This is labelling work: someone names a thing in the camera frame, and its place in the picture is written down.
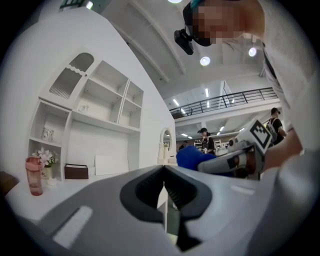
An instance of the dark floor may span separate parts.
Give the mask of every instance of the dark floor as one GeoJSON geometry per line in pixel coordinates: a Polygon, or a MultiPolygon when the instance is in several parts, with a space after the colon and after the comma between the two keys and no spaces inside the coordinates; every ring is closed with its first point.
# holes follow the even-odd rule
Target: dark floor
{"type": "Polygon", "coordinates": [[[177,236],[179,231],[180,212],[173,208],[173,201],[168,197],[168,214],[166,223],[166,232],[177,236]]]}

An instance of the white wall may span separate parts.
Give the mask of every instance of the white wall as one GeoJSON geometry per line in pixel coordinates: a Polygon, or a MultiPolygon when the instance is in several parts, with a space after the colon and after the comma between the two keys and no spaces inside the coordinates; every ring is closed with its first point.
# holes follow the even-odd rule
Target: white wall
{"type": "Polygon", "coordinates": [[[265,76],[260,77],[258,75],[226,79],[226,83],[228,84],[232,94],[271,87],[271,84],[267,81],[265,76]]]}
{"type": "Polygon", "coordinates": [[[117,31],[105,18],[83,7],[59,12],[36,23],[8,50],[0,71],[1,171],[20,179],[26,177],[28,132],[39,92],[66,57],[80,47],[99,54],[144,90],[139,167],[157,164],[161,131],[170,127],[174,136],[174,119],[117,31]]]}

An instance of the white shelving unit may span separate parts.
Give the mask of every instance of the white shelving unit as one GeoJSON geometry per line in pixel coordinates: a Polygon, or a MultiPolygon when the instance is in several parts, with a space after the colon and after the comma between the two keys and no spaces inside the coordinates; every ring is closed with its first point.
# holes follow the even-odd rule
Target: white shelving unit
{"type": "Polygon", "coordinates": [[[86,49],[78,49],[55,71],[39,95],[26,156],[41,147],[57,152],[60,164],[53,166],[53,177],[64,181],[72,123],[78,121],[129,134],[128,166],[122,169],[138,168],[143,97],[143,90],[130,78],[86,49]],[[42,139],[44,127],[54,130],[52,141],[42,139]]]}
{"type": "Polygon", "coordinates": [[[71,111],[54,104],[40,100],[32,119],[32,126],[28,138],[27,156],[41,150],[55,151],[60,164],[53,165],[53,177],[64,180],[61,172],[67,158],[68,140],[71,126],[71,111]],[[42,139],[44,128],[53,130],[52,141],[42,139]]]}

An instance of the flower vase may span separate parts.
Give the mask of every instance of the flower vase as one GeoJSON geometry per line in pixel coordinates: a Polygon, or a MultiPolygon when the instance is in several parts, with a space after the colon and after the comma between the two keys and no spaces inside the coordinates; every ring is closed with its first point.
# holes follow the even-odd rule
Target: flower vase
{"type": "Polygon", "coordinates": [[[41,171],[41,179],[48,180],[50,178],[53,178],[52,167],[44,167],[41,171]]]}

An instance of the white shirt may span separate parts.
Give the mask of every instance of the white shirt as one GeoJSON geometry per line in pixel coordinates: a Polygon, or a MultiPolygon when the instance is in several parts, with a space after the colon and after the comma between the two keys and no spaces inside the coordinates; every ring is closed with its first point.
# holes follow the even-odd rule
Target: white shirt
{"type": "Polygon", "coordinates": [[[318,56],[299,24],[279,2],[258,1],[264,12],[265,52],[277,80],[266,63],[264,67],[267,79],[280,99],[286,130],[294,128],[304,149],[319,149],[318,56]]]}

